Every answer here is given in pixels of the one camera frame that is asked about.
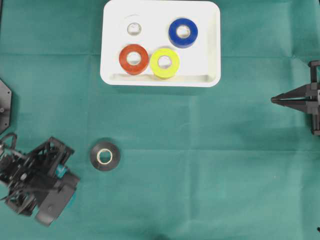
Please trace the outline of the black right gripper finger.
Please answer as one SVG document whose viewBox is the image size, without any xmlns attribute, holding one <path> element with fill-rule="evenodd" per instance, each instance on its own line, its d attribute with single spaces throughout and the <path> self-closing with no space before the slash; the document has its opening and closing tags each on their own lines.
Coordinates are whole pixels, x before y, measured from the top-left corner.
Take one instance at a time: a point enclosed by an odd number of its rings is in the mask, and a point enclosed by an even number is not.
<svg viewBox="0 0 320 240">
<path fill-rule="evenodd" d="M 294 98 L 305 98 L 307 97 L 307 93 L 310 90 L 310 84 L 302 85 L 298 88 L 295 88 L 293 90 L 290 90 L 286 93 L 281 93 L 277 96 L 274 96 L 271 98 L 271 101 L 277 101 L 277 100 L 286 100 L 286 99 L 294 99 Z"/>
<path fill-rule="evenodd" d="M 283 107 L 292 108 L 303 112 L 305 114 L 311 114 L 312 110 L 308 107 L 308 101 L 305 100 L 272 100 L 273 104 L 277 104 Z"/>
</svg>

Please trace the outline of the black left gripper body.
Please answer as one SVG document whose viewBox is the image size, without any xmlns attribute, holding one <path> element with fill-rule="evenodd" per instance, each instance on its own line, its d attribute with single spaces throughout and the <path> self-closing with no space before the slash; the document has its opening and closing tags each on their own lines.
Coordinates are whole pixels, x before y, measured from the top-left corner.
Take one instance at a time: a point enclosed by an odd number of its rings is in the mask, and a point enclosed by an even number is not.
<svg viewBox="0 0 320 240">
<path fill-rule="evenodd" d="M 4 145 L 4 185 L 8 188 L 4 202 L 16 214 L 31 216 L 38 207 L 35 191 L 43 191 L 51 179 L 58 179 L 57 166 L 66 166 L 74 150 L 54 137 L 28 153 L 17 150 L 16 142 L 17 137 L 11 136 L 11 143 Z"/>
</svg>

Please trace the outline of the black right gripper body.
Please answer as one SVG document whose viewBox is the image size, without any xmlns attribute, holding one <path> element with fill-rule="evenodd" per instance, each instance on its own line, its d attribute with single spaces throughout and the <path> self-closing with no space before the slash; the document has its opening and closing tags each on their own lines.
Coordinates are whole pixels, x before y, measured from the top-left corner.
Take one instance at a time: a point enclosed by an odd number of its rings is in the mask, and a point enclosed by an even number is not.
<svg viewBox="0 0 320 240">
<path fill-rule="evenodd" d="M 310 68 L 310 83 L 311 90 L 315 93 L 310 97 L 310 99 L 315 102 L 312 105 L 311 110 L 311 132 L 315 136 L 320 135 L 320 83 L 317 79 L 317 67 L 320 66 L 319 60 L 313 60 L 308 63 Z"/>
</svg>

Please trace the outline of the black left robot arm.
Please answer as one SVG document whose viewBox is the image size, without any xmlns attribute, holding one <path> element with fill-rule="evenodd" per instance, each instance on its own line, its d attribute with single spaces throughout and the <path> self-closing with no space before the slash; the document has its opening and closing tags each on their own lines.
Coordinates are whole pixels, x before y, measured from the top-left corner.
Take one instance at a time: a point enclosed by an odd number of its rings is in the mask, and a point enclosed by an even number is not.
<svg viewBox="0 0 320 240">
<path fill-rule="evenodd" d="M 48 213 L 57 218 L 80 181 L 66 166 L 75 151 L 53 136 L 28 153 L 18 151 L 16 142 L 13 132 L 0 140 L 0 182 L 8 188 L 2 201 L 24 216 L 49 201 Z"/>
</svg>

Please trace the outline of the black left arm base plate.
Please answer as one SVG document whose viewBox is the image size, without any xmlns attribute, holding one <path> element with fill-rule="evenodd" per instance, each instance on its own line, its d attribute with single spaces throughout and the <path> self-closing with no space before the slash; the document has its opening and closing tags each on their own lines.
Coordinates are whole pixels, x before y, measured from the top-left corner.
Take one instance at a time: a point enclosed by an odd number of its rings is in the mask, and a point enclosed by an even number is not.
<svg viewBox="0 0 320 240">
<path fill-rule="evenodd" d="M 12 91 L 0 80 L 0 133 L 2 134 L 9 126 L 11 120 Z"/>
</svg>

